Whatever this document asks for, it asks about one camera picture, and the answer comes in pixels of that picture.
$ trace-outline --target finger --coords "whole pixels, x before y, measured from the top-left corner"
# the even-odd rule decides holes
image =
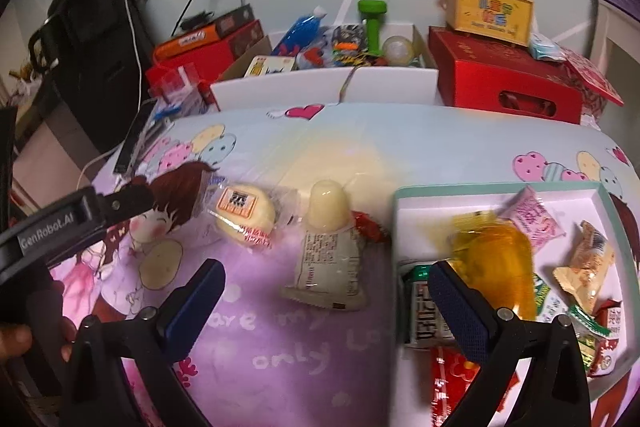
[[[53,281],[52,287],[60,294],[65,292],[65,283],[63,283],[62,281]]]
[[[62,359],[65,362],[68,362],[71,359],[71,351],[73,350],[73,346],[71,344],[65,344],[62,346],[60,353],[62,354]]]
[[[70,318],[62,317],[62,336],[65,337],[67,342],[73,342],[76,339],[76,335],[78,334],[78,329],[76,325],[73,324]]]
[[[27,326],[0,327],[0,362],[19,357],[31,347],[31,330]]]

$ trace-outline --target pink candy packet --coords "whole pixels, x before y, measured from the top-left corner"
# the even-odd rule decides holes
[[[533,253],[552,239],[566,235],[529,185],[523,188],[516,201],[500,217],[509,219],[529,238]]]

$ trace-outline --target table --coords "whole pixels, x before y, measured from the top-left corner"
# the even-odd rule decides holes
[[[113,163],[95,179],[98,190],[115,188]],[[386,425],[391,261],[388,249],[365,252],[369,305],[362,311],[287,301],[279,290],[292,282],[300,230],[287,230],[262,254],[223,241],[210,244],[210,229],[188,220],[194,183],[207,169],[266,187],[297,188],[303,198],[315,181],[331,178],[345,186],[354,210],[387,227],[398,187],[462,182],[600,180],[625,203],[627,226],[637,231],[633,216],[640,216],[640,180],[624,153],[606,135],[572,124],[391,103],[236,110],[177,121],[138,170],[161,200],[159,208],[144,222],[116,227],[104,245],[85,251],[79,264],[66,261],[54,276],[65,281],[64,312],[78,323],[93,309],[115,319],[157,306],[203,259],[222,261],[225,294],[176,371],[203,413],[223,427]],[[159,252],[178,259],[175,277],[161,289],[145,288],[140,269],[145,259],[167,259]],[[127,374],[157,427],[135,370],[127,367]],[[607,414],[606,425],[612,425],[639,387],[636,363],[592,403],[594,426]]]

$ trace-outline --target beige snack packet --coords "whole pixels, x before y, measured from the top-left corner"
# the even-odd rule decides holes
[[[575,249],[569,266],[554,270],[554,277],[562,289],[574,296],[580,307],[593,315],[598,293],[613,263],[614,251],[591,223],[583,221],[582,240]]]

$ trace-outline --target green dumbbell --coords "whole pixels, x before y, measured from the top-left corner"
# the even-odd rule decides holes
[[[382,51],[380,51],[380,23],[382,16],[386,13],[386,2],[361,0],[358,1],[358,10],[362,14],[367,27],[368,53],[380,57],[382,55]]]

